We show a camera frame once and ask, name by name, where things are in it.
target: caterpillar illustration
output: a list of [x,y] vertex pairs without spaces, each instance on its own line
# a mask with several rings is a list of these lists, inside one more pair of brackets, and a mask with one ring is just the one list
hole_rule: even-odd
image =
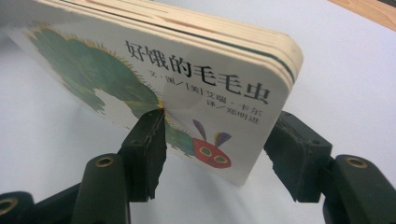
[[[95,90],[104,91],[124,102],[138,119],[144,113],[163,106],[161,99],[139,79],[133,67],[103,45],[63,34],[47,24],[33,30],[29,39],[60,76],[63,85],[96,112],[103,113],[105,103],[96,96]],[[211,145],[206,142],[202,124],[197,120],[193,124],[204,141],[192,138],[171,125],[169,120],[165,121],[166,141],[207,165],[230,167],[230,158],[219,146],[231,136],[219,133],[215,137],[215,145]]]

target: red caterpillar head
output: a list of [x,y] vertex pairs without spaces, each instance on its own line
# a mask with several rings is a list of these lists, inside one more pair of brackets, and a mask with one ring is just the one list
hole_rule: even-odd
[[215,168],[228,168],[231,166],[231,160],[219,149],[219,146],[226,142],[231,136],[227,133],[217,133],[215,135],[215,145],[206,142],[204,126],[198,121],[193,120],[195,127],[198,129],[205,141],[194,138],[195,157]]

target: very hungry caterpillar book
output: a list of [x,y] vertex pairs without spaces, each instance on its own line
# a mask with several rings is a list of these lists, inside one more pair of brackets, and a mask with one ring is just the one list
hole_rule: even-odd
[[302,63],[286,35],[158,3],[0,8],[3,30],[87,108],[126,129],[164,108],[169,150],[235,184],[246,181]]

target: black mechanical linkage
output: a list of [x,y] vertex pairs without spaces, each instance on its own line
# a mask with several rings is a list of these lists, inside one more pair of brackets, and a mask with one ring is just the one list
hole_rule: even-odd
[[294,201],[326,197],[328,224],[396,224],[396,191],[366,159],[330,156],[332,145],[290,113],[282,112],[264,150]]
[[129,202],[146,202],[166,160],[164,113],[144,114],[118,154],[87,163],[83,180],[34,204],[26,192],[0,195],[1,224],[123,224],[130,223]]

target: book cover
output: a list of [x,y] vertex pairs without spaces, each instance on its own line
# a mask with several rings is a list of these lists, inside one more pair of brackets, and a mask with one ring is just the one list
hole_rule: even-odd
[[164,108],[168,151],[238,185],[302,61],[56,1],[2,1],[0,22],[88,109],[131,130]]

